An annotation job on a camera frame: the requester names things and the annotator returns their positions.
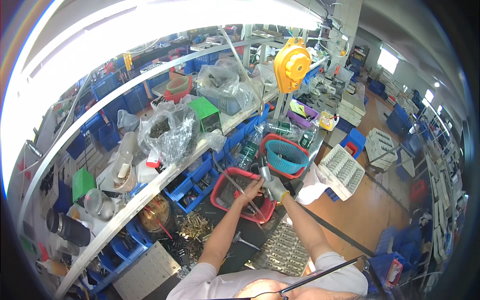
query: green box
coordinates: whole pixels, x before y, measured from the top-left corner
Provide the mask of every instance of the green box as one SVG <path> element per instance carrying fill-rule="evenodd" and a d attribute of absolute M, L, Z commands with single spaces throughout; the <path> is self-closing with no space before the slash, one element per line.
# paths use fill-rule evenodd
<path fill-rule="evenodd" d="M 77 203 L 78 199 L 83 195 L 86 195 L 87 192 L 95 188 L 95 179 L 92 174 L 88 173 L 85 168 L 81 168 L 76 171 L 72 178 L 72 196 L 73 203 Z"/>
<path fill-rule="evenodd" d="M 200 119 L 202 132 L 212 132 L 215 129 L 222 131 L 220 111 L 205 97 L 200 97 L 188 104 L 197 113 Z"/>

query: black thermos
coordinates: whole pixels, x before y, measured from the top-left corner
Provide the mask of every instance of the black thermos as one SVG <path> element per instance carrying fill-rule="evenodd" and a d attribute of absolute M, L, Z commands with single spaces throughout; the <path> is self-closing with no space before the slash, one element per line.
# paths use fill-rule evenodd
<path fill-rule="evenodd" d="M 47 213 L 47 228 L 50 232 L 58 234 L 77 246 L 84 247 L 90 243 L 88 228 L 64 213 L 54 212 L 53 209 L 49 209 Z"/>

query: person's arm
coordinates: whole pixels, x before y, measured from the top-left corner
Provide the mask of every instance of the person's arm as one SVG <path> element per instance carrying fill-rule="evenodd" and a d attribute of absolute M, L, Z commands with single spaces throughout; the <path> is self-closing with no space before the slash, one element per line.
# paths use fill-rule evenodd
<path fill-rule="evenodd" d="M 258 191 L 261 189 L 264 180 L 252 181 L 244 190 L 247 194 L 241 194 L 233 202 L 230 209 L 227 211 L 223 219 L 213 229 L 212 234 L 208 237 L 204 246 L 204 251 L 198 259 L 198 263 L 209 263 L 215 267 L 216 271 L 220 269 L 222 261 L 227 255 L 227 251 L 233 241 L 235 229 L 240 218 L 242 208 L 247 205 L 249 200 L 255 198 Z"/>
<path fill-rule="evenodd" d="M 278 177 L 272 176 L 272 181 L 266 182 L 264 187 L 269 188 L 274 199 L 281 202 L 287 209 L 295 233 L 310 254 L 312 261 L 315 262 L 325 252 L 335 251 L 328 243 L 320 224 L 293 200 Z"/>

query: yellow knob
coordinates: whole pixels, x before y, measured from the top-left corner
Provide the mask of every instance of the yellow knob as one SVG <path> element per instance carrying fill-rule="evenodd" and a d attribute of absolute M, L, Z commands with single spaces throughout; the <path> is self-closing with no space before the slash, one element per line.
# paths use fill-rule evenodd
<path fill-rule="evenodd" d="M 310 66 L 310 58 L 303 53 L 294 54 L 285 66 L 285 75 L 293 81 L 305 76 Z"/>

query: eyeglasses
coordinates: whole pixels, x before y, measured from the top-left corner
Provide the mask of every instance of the eyeglasses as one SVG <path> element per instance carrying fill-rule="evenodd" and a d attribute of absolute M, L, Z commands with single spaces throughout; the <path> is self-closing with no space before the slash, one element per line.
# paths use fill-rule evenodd
<path fill-rule="evenodd" d="M 359 256 L 357 258 L 354 258 L 354 259 L 351 259 L 347 262 L 344 262 L 343 264 L 339 264 L 333 268 L 330 268 L 326 271 L 323 271 L 323 272 L 319 272 L 318 274 L 315 274 L 315 275 L 312 275 L 312 276 L 309 276 L 307 278 L 305 278 L 304 280 L 300 281 L 300 282 L 297 282 L 297 283 L 294 283 L 293 285 L 291 286 L 288 286 L 284 289 L 281 289 L 279 291 L 276 291 L 276 292 L 263 292 L 263 293 L 260 293 L 258 295 L 256 295 L 255 297 L 246 297 L 246 298 L 221 298 L 221 299 L 212 299 L 212 300 L 251 300 L 251 299 L 254 299 L 254 298 L 257 298 L 258 296 L 260 295 L 264 295 L 264 294 L 279 294 L 281 297 L 282 297 L 282 300 L 288 300 L 288 297 L 285 296 L 284 294 L 287 293 L 287 292 L 290 292 L 292 291 L 293 289 L 295 288 L 298 288 L 298 287 L 301 287 L 309 282 L 312 282 L 316 279 L 319 279 L 325 275 L 328 275 L 330 273 L 333 273 L 335 271 L 338 271 L 339 269 L 341 268 L 344 268 L 346 266 L 349 266 L 351 264 L 354 264 L 356 263 L 359 259 L 362 259 L 363 260 L 363 267 L 362 267 L 362 271 L 365 271 L 367 272 L 369 275 L 370 275 L 370 278 L 372 279 L 372 282 L 373 284 L 375 285 L 375 287 L 377 288 L 378 290 L 378 293 L 379 293 L 379 296 L 381 299 L 385 300 L 387 299 L 387 295 L 382 287 L 382 284 L 380 283 L 380 280 L 378 279 L 378 276 L 377 274 L 375 273 L 374 269 L 371 268 L 371 265 L 370 265 L 370 262 L 368 261 L 367 257 L 366 256 Z"/>

